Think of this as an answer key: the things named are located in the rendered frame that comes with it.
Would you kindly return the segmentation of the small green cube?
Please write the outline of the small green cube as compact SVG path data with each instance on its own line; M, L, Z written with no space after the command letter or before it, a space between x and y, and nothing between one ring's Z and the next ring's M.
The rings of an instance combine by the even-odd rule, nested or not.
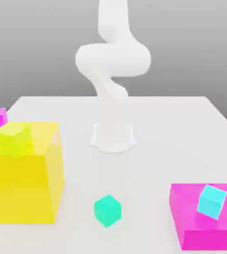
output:
M94 203L94 215L107 228L121 219L121 203L113 196L106 195Z

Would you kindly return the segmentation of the small lime yellow cube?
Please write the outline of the small lime yellow cube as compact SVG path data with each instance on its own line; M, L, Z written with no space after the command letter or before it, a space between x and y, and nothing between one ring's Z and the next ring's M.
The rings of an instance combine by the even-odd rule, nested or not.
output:
M0 155L18 157L33 153L34 145L29 124L9 122L0 127Z

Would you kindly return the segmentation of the small cyan cube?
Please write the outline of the small cyan cube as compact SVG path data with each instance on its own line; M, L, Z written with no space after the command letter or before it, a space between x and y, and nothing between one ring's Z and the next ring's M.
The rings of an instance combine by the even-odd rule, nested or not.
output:
M205 185L197 205L197 212L215 220L219 219L223 209L227 192L212 185Z

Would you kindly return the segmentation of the large magenta box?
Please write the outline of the large magenta box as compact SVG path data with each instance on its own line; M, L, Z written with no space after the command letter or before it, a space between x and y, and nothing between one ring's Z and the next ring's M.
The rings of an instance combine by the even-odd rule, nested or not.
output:
M227 183L212 184L227 192ZM219 219L197 211L205 184L171 185L169 205L182 250L227 251L227 195Z

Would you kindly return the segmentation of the large yellow box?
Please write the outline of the large yellow box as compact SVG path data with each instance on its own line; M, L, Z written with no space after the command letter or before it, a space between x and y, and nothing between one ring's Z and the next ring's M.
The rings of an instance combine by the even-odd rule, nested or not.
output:
M0 155L0 224L54 224L65 185L59 124L26 124L34 153Z

